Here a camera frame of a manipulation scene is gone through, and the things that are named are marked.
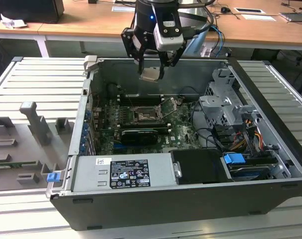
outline white label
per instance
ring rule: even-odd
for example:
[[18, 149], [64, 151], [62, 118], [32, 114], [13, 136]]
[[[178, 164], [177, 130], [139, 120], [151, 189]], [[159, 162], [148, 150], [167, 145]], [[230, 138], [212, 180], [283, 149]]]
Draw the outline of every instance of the white label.
[[140, 179], [140, 183], [148, 183], [149, 179]]
[[10, 168], [10, 166], [0, 166], [0, 169], [3, 169], [3, 168]]
[[96, 165], [110, 165], [112, 158], [96, 158]]

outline slotted aluminum surface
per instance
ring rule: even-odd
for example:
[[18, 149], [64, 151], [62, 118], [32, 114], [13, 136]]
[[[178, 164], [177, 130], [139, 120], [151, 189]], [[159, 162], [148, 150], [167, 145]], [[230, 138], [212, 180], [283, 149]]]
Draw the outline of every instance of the slotted aluminum surface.
[[[302, 97], [299, 93], [272, 66], [248, 61], [239, 61], [239, 64], [302, 145]], [[240, 92], [247, 103], [252, 104], [243, 88]]]
[[19, 112], [22, 102], [35, 101], [37, 113], [47, 122], [58, 117], [75, 121], [83, 81], [83, 58], [24, 58], [0, 84], [0, 117], [28, 123]]
[[[57, 65], [80, 64], [82, 59], [68, 60], [48, 59], [48, 58], [28, 58], [20, 64], [24, 65], [51, 65], [53, 62]], [[269, 75], [273, 80], [272, 74], [260, 72], [262, 75]], [[11, 77], [13, 82], [24, 81], [32, 82], [74, 82], [79, 81], [79, 76], [61, 77], [61, 76], [38, 76], [34, 78], [25, 78], [24, 76]], [[79, 95], [74, 94], [51, 94], [52, 88], [43, 90], [43, 95], [33, 95], [32, 99], [40, 103], [57, 103], [56, 108], [61, 107], [61, 103], [77, 103]], [[9, 109], [15, 109], [15, 103], [21, 103], [30, 99], [30, 95], [0, 95], [0, 103], [8, 104]], [[270, 100], [275, 102], [287, 100], [290, 102], [292, 95], [277, 94], [277, 97], [269, 95]], [[282, 119], [289, 123], [296, 121], [302, 122], [302, 117], [285, 116]], [[70, 229], [65, 219], [56, 211], [54, 206], [46, 198], [44, 191], [35, 191], [27, 193], [11, 192], [0, 194], [0, 239], [47, 239], [47, 238], [71, 238], [71, 239], [163, 239], [163, 238], [181, 238], [181, 239], [287, 239], [302, 238], [302, 197], [292, 198], [279, 205], [266, 215], [221, 218], [214, 220], [203, 220], [185, 223], [172, 223], [164, 225], [150, 225], [133, 228], [120, 228], [110, 230], [93, 230], [86, 232], [76, 232]]]

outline black object on desk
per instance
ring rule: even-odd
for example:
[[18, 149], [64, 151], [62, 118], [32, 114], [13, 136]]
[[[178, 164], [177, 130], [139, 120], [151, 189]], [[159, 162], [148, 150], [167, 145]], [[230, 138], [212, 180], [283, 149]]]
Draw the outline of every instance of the black object on desk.
[[0, 14], [14, 20], [57, 23], [63, 12], [62, 0], [0, 0]]

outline cable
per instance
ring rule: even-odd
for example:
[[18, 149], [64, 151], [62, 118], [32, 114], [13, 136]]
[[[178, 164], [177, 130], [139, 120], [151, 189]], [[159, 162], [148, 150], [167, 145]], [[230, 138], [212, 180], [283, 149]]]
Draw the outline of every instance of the cable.
[[210, 27], [213, 25], [213, 22], [214, 22], [214, 18], [213, 18], [213, 15], [212, 13], [209, 11], [209, 9], [207, 9], [207, 7], [203, 7], [203, 9], [206, 11], [206, 13], [208, 14], [209, 18], [210, 18], [210, 21], [209, 21], [209, 24], [205, 24], [202, 28], [200, 29], [196, 29], [195, 30], [195, 35], [198, 35], [202, 32], [205, 32], [206, 30], [210, 29]]
[[295, 77], [295, 79], [293, 80], [292, 85], [295, 84], [295, 82], [297, 81], [297, 79], [300, 77], [300, 75], [302, 74], [302, 70], [299, 72], [299, 74]]
[[12, 58], [12, 56], [6, 51], [6, 49], [1, 45], [1, 43], [0, 43], [0, 46], [2, 47], [3, 51], [7, 54], [7, 56], [9, 56], [10, 58]]
[[117, 143], [120, 143], [120, 144], [122, 144], [120, 141], [118, 141], [118, 140], [115, 140], [115, 139], [111, 139], [111, 141], [114, 141], [114, 142], [117, 142]]
[[208, 136], [208, 137], [205, 137], [205, 136], [201, 135], [201, 134], [198, 132], [199, 130], [202, 130], [202, 129], [208, 130], [208, 128], [198, 128], [198, 129], [196, 130], [197, 134], [198, 134], [202, 139], [205, 139], [207, 142], [210, 142], [210, 143], [214, 144], [217, 148], [219, 148], [218, 145], [216, 144], [216, 142], [214, 142], [214, 141], [212, 141], [212, 140], [209, 139], [209, 137], [210, 137], [211, 135]]
[[179, 92], [177, 93], [177, 95], [180, 96], [181, 92], [182, 92], [184, 89], [187, 89], [187, 88], [190, 88], [190, 89], [194, 90], [194, 92], [196, 92], [196, 93], [200, 96], [200, 93], [199, 93], [194, 87], [192, 87], [192, 86], [184, 86], [184, 87], [182, 87], [182, 89], [179, 90]]
[[222, 48], [222, 43], [223, 43], [222, 34], [221, 34], [221, 32], [220, 32], [217, 28], [215, 28], [214, 26], [212, 26], [212, 28], [218, 33], [219, 39], [221, 39], [220, 49], [219, 49], [218, 53], [216, 53], [216, 57], [217, 57], [218, 54], [219, 54], [220, 51], [221, 51], [221, 48]]
[[195, 112], [195, 108], [197, 106], [197, 104], [199, 103], [199, 101], [196, 102], [195, 106], [193, 107], [193, 111], [192, 111], [192, 114], [191, 114], [191, 125], [194, 127], [193, 125], [193, 116], [194, 116], [194, 112]]

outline blue tab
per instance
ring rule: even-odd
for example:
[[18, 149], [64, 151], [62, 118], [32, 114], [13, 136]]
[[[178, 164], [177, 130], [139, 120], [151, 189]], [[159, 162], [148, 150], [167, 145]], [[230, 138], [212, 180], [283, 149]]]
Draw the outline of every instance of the blue tab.
[[225, 162], [228, 163], [245, 163], [245, 158], [241, 153], [228, 153], [224, 156]]
[[48, 173], [47, 182], [60, 182], [60, 174], [61, 173]]

